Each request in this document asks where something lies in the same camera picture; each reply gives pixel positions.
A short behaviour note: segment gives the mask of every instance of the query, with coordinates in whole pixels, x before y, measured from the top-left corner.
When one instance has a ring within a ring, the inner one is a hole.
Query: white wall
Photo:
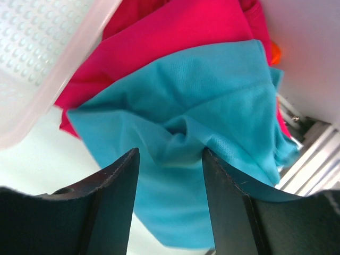
[[[282,49],[280,93],[307,116],[340,128],[340,1],[261,0]]]

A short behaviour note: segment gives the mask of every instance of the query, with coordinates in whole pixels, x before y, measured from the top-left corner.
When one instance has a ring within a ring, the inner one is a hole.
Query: translucent plastic lid
[[[54,103],[121,0],[0,0],[0,149]]]

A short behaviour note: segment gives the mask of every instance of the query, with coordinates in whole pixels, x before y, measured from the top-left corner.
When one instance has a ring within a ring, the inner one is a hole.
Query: towel
[[[135,2],[123,1],[104,30],[107,39],[80,66],[55,103],[64,109],[61,129],[78,136],[67,118],[68,109],[77,108],[114,81],[179,50],[259,39],[270,63],[271,42],[258,0],[172,0],[126,28],[166,2],[136,1],[138,8]],[[129,19],[121,20],[124,10],[132,14]],[[290,137],[279,111],[277,117],[282,131]]]
[[[199,46],[117,80],[69,118],[101,167],[140,149],[134,212],[163,245],[210,248],[202,150],[278,183],[277,166],[297,155],[275,115],[281,78],[260,41]]]

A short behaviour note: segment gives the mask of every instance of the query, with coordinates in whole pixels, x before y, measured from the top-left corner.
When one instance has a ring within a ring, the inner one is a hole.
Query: textured plastic surface
[[[0,148],[50,108],[121,0],[0,0]]]

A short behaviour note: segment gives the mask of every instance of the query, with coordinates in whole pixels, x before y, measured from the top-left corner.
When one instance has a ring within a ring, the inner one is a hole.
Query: orange object
[[[271,65],[277,65],[281,60],[281,50],[276,43],[271,41]]]

